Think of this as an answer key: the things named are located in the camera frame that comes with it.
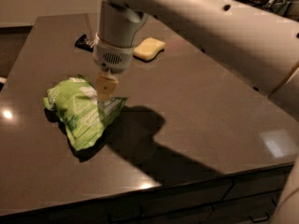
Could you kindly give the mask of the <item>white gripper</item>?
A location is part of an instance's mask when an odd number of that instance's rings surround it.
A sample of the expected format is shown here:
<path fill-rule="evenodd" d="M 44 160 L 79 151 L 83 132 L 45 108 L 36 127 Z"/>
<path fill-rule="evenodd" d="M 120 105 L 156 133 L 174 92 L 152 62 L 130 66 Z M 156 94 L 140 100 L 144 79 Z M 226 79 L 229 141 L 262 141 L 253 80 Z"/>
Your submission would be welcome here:
<path fill-rule="evenodd" d="M 96 34 L 93 41 L 93 59 L 104 71 L 120 74 L 125 71 L 133 58 L 133 48 L 120 48 L 109 45 Z M 118 86 L 118 79 L 110 72 L 99 71 L 96 77 L 95 89 L 99 101 L 104 102 L 112 97 Z"/>

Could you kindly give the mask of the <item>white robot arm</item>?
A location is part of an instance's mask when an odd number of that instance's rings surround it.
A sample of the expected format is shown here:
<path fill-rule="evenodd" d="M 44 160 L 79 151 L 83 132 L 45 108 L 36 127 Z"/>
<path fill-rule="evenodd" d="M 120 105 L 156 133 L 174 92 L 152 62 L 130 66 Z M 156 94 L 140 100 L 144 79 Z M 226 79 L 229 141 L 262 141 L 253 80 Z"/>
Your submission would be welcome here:
<path fill-rule="evenodd" d="M 234 0 L 103 0 L 93 57 L 105 73 L 127 69 L 149 16 L 299 120 L 299 22 Z"/>

